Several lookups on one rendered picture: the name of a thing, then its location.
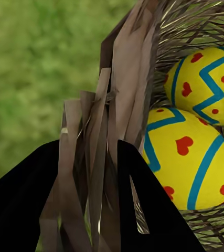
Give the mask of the wicker basket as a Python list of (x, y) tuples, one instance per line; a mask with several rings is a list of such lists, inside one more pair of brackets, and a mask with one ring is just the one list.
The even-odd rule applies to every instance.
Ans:
[[(203, 10), (214, 2), (218, 4)], [(191, 4), (199, 5), (187, 11)], [(143, 156), (149, 109), (172, 107), (158, 106), (168, 99), (164, 91), (152, 92), (166, 79), (156, 77), (158, 72), (169, 73), (191, 55), (186, 49), (213, 47), (191, 44), (195, 38), (214, 38), (224, 47), (224, 24), (213, 22), (217, 16), (224, 16), (224, 0), (137, 0), (101, 43), (96, 92), (80, 90), (81, 99), (63, 103), (58, 175), (39, 217), (44, 252), (121, 252), (118, 140)], [(214, 128), (224, 137), (223, 125)], [(131, 175), (130, 180), (138, 231), (150, 234)], [(223, 204), (182, 213), (194, 233), (214, 233), (198, 238), (206, 252), (224, 252), (224, 224), (214, 225), (224, 220), (224, 208), (217, 209)], [(92, 244), (84, 222), (86, 206)], [(221, 219), (208, 221), (216, 217)], [(202, 239), (208, 237), (220, 242)]]

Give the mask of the easter egg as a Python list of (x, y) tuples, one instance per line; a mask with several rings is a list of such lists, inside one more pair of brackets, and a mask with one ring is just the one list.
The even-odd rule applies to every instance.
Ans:
[(164, 92), (174, 108), (224, 126), (224, 47), (196, 50), (165, 77)]
[(224, 202), (224, 137), (186, 110), (149, 109), (143, 159), (179, 211)]

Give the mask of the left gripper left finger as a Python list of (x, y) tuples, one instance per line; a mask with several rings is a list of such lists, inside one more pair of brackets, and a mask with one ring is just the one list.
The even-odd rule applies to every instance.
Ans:
[(35, 252), (39, 217), (58, 175), (59, 140), (37, 148), (0, 179), (0, 252)]

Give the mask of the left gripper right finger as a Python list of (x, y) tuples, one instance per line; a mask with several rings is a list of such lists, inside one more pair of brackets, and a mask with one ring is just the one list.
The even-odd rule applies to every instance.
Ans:
[[(137, 150), (118, 140), (121, 252), (206, 252)], [(138, 231), (130, 175), (150, 234)]]

